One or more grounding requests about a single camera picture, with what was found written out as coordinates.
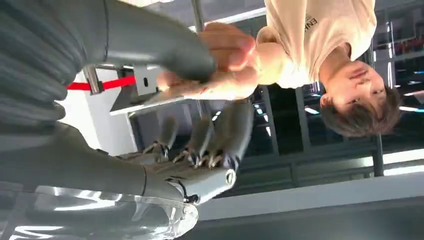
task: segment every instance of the robotic hand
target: robotic hand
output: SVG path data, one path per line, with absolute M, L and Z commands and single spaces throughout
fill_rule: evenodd
M 202 120 L 171 161 L 172 119 L 152 147 L 121 159 L 57 122 L 55 101 L 88 64 L 207 81 L 214 59 L 185 26 L 114 0 L 1 0 L 0 11 L 2 239 L 172 239 L 196 224 L 197 204 L 233 186 L 252 130 L 246 102 L 223 112 L 214 136 Z

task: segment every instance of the metal pole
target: metal pole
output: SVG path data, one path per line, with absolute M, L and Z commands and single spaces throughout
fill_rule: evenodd
M 271 107 L 270 93 L 268 92 L 267 86 L 262 86 L 261 89 L 262 89 L 262 97 L 266 107 L 266 115 L 268 115 L 268 125 L 269 125 L 269 130 L 271 132 L 272 150 L 273 150 L 273 153 L 278 156 L 280 155 L 280 152 L 279 152 L 278 141 L 277 141 L 276 126 L 274 123 L 273 109 Z
M 203 13 L 202 13 L 201 0 L 191 0 L 191 4 L 193 5 L 196 32 L 200 33 L 200 32 L 203 31 L 203 28 L 205 27 L 205 22 L 204 22 Z
M 372 151 L 372 162 L 374 165 L 374 177 L 384 176 L 384 162 L 383 162 L 383 144 L 382 136 L 380 134 L 374 137 L 376 149 Z
M 96 68 L 94 65 L 85 66 L 82 69 L 82 73 L 85 76 L 88 84 L 90 85 L 91 95 L 99 94 L 102 92 L 99 85 L 99 78 L 97 77 Z
M 305 112 L 304 94 L 302 88 L 295 89 L 297 112 L 299 114 L 300 132 L 302 135 L 303 151 L 308 151 L 311 148 L 311 140 L 309 139 L 308 119 Z
M 205 22 L 203 19 L 202 13 L 202 3 L 201 0 L 191 0 L 191 5 L 193 6 L 195 26 L 197 34 L 201 33 L 205 27 Z M 196 106 L 201 117 L 208 116 L 211 117 L 211 111 L 207 101 L 196 100 Z
M 291 183 L 293 184 L 293 187 L 298 188 L 299 187 L 298 166 L 294 162 L 290 164 L 290 177 L 291 177 Z

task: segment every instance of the mouth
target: mouth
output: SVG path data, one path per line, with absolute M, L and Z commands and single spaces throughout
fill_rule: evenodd
M 364 69 L 358 69 L 355 70 L 352 75 L 350 76 L 350 79 L 360 79 L 365 77 L 365 75 L 368 73 L 368 70 L 364 70 Z

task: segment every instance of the white wall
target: white wall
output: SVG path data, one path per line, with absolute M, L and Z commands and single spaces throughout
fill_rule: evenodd
M 115 70 L 97 69 L 97 75 L 102 82 L 118 78 Z M 86 82 L 82 73 L 76 76 L 75 82 Z M 61 122 L 77 128 L 93 149 L 101 149 L 112 156 L 135 152 L 137 147 L 127 115 L 109 114 L 120 91 L 121 88 L 114 88 L 97 95 L 68 91 L 66 99 L 59 101 L 66 111 Z
M 85 83 L 82 72 L 78 73 L 75 83 Z M 66 116 L 60 120 L 65 124 L 77 128 L 84 137 L 87 144 L 93 149 L 101 149 L 99 138 L 90 114 L 87 94 L 83 91 L 68 91 L 66 99 L 57 101 L 66 111 Z

